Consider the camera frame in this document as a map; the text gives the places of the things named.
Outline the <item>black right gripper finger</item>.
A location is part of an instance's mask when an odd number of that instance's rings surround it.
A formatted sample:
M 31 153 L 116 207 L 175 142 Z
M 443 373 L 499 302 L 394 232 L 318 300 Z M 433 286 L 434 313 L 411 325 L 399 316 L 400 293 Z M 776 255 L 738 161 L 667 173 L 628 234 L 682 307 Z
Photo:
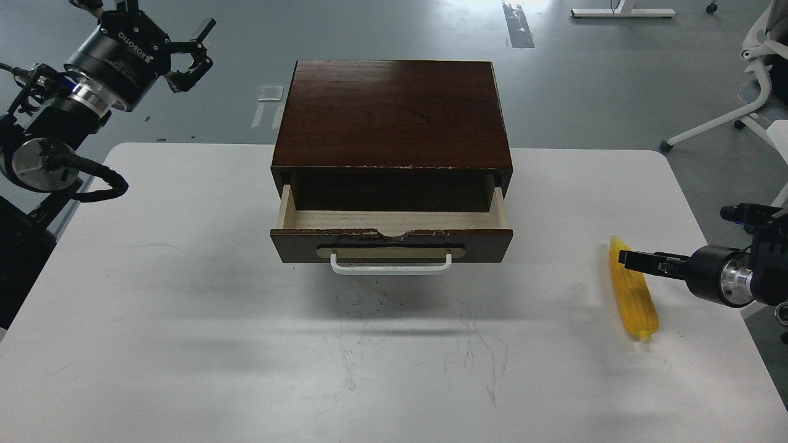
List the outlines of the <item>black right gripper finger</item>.
M 618 252 L 618 262 L 625 269 L 678 280 L 685 279 L 682 266 L 689 259 L 690 256 L 665 252 L 655 252 L 653 254 L 636 252 L 636 250 L 620 250 Z

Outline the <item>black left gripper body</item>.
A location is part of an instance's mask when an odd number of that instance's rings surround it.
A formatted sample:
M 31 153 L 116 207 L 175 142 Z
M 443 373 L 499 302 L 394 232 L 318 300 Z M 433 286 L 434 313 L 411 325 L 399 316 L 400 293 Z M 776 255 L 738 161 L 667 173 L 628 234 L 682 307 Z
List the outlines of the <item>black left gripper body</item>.
M 168 41 L 144 11 L 106 10 L 64 68 L 73 79 L 89 78 L 107 87 L 116 96 L 113 108 L 130 112 L 169 72 L 170 56 L 162 48 Z

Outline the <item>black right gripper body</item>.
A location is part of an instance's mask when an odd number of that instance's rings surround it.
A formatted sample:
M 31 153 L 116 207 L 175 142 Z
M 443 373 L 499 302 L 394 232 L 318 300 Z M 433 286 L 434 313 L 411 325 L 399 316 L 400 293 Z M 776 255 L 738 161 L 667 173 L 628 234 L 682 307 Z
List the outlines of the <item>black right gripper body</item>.
M 750 288 L 750 254 L 745 250 L 707 245 L 683 264 L 686 285 L 695 297 L 718 305 L 743 308 L 754 302 Z

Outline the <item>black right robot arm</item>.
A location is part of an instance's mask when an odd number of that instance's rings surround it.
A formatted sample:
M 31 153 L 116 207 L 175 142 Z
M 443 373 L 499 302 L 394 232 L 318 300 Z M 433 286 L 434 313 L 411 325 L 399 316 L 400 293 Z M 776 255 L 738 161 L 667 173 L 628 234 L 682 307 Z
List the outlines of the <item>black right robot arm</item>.
M 633 276 L 641 273 L 684 281 L 695 297 L 718 305 L 743 308 L 757 301 L 774 306 L 777 322 L 786 326 L 786 209 L 736 204 L 722 207 L 720 216 L 749 227 L 751 244 L 745 249 L 706 245 L 690 256 L 613 250 L 611 264 Z

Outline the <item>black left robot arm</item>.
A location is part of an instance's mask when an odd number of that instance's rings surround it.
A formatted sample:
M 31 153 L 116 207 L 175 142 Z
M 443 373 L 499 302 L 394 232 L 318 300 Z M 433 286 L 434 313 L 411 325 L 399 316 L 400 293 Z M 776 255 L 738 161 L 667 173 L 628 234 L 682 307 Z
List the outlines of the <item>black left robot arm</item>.
M 115 199 L 129 185 L 121 174 L 76 152 L 96 134 L 112 110 L 130 112 L 158 79 L 188 92 L 213 66 L 205 38 L 207 19 L 195 37 L 174 41 L 136 1 L 73 5 L 97 19 L 97 27 L 59 72 L 2 64 L 20 88 L 2 115 L 2 174 L 11 184 L 45 199 L 23 212 L 2 198 L 2 329 L 8 330 L 56 246 L 50 224 L 70 201 Z

